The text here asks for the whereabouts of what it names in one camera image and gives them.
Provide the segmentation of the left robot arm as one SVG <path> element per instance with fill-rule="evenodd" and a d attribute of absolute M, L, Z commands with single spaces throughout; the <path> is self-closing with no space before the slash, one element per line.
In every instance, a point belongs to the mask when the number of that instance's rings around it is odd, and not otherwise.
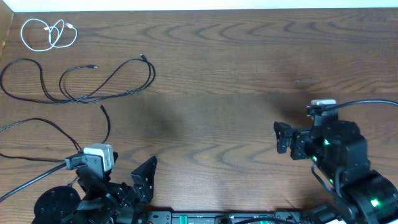
<path fill-rule="evenodd" d="M 49 189 L 35 203 L 33 223 L 148 222 L 143 206 L 154 196 L 155 156 L 131 172 L 133 186 L 112 183 L 101 156 L 79 153 L 65 162 L 67 169 L 76 170 L 85 196 L 69 185 Z"/>

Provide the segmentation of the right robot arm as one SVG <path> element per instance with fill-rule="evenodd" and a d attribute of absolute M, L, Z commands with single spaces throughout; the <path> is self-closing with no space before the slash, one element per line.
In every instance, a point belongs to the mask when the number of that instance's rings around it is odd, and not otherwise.
<path fill-rule="evenodd" d="M 293 160 L 311 159 L 318 181 L 335 199 L 305 212 L 302 223 L 397 223 L 397 188 L 371 169 L 368 142 L 358 125 L 329 119 L 311 128 L 274 123 L 277 152 L 291 150 Z"/>

